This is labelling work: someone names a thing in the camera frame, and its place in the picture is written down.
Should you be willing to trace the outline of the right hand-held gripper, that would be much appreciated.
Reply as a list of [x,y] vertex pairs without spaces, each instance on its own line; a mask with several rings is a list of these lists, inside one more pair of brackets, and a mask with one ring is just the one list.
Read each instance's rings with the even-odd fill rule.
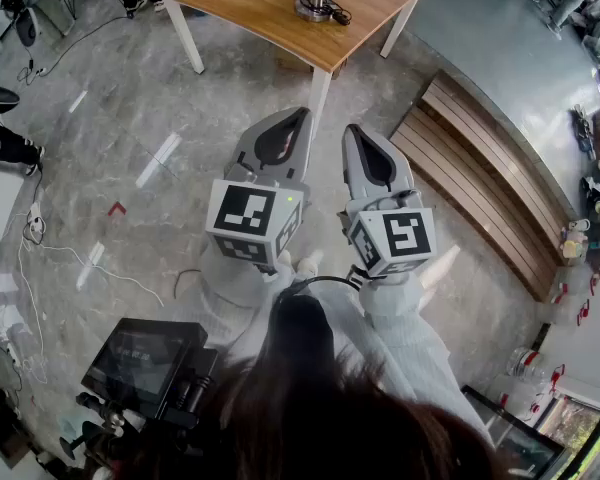
[[380,134],[350,124],[343,135],[343,162],[350,200],[340,217],[366,276],[402,274],[434,257],[433,213],[423,206],[420,191],[411,189],[404,154]]

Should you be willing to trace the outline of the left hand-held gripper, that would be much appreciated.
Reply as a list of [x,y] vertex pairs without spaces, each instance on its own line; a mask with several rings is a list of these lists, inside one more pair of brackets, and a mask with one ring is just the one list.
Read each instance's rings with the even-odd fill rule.
[[[245,130],[223,179],[213,182],[205,231],[217,252],[272,273],[297,232],[310,189],[304,183],[314,116],[275,112]],[[280,172],[255,168],[283,168]]]

